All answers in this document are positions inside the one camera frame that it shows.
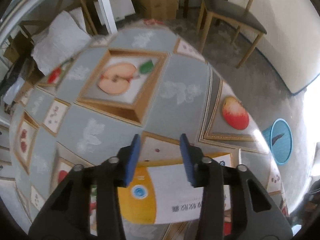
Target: screw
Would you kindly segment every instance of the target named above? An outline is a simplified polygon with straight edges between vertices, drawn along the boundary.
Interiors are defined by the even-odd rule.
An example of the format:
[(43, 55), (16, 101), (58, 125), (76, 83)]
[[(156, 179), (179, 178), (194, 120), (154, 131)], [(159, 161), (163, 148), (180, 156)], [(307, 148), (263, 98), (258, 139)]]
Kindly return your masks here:
[(245, 166), (243, 164), (238, 165), (237, 169), (239, 171), (247, 171), (248, 170), (247, 166)]
[(83, 168), (84, 168), (84, 166), (82, 164), (77, 164), (77, 165), (73, 166), (74, 171), (81, 171)]
[(111, 157), (111, 158), (109, 158), (109, 160), (108, 160), (110, 163), (118, 163), (119, 162), (119, 158), (118, 157)]
[(212, 159), (209, 158), (209, 157), (202, 157), (202, 160), (201, 160), (203, 163), (211, 163), (212, 162)]

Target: cardboard box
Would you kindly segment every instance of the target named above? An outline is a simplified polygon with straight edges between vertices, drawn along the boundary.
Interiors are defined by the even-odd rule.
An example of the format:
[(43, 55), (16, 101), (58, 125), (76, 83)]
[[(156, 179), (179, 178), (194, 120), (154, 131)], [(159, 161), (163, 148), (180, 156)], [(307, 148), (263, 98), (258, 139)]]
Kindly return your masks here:
[(176, 18), (179, 0), (139, 0), (137, 6), (144, 18), (172, 20)]

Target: blue bowl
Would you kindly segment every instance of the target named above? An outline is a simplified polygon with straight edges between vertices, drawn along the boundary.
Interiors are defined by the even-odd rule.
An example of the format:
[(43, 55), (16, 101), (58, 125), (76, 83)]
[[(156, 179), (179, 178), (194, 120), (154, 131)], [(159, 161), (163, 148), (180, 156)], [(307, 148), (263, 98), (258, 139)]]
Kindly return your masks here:
[(284, 119), (277, 119), (262, 132), (278, 165), (284, 165), (292, 152), (292, 133)]

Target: apple painting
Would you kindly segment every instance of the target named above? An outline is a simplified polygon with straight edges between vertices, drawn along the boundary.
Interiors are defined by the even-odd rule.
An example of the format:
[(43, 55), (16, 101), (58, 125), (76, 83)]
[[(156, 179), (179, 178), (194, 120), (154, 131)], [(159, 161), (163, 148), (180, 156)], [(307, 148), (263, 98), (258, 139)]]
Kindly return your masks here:
[(228, 125), (244, 130), (249, 125), (249, 114), (234, 97), (226, 97), (222, 105), (222, 116)]
[(130, 87), (136, 67), (131, 63), (117, 63), (110, 66), (101, 76), (98, 87), (110, 95), (121, 95)]
[(61, 74), (61, 69), (59, 67), (55, 68), (48, 77), (48, 84), (55, 84), (59, 80)]

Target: white wall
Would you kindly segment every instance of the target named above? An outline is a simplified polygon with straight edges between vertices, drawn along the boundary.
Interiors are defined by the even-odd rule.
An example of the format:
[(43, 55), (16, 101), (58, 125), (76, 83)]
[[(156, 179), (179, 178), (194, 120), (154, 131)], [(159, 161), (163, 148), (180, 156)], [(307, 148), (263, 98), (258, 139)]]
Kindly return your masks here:
[[(229, 0), (246, 6), (248, 0)], [(254, 0), (251, 10), (268, 34), (258, 49), (292, 93), (320, 73), (320, 17), (310, 0)], [(253, 33), (242, 30), (251, 41)]]

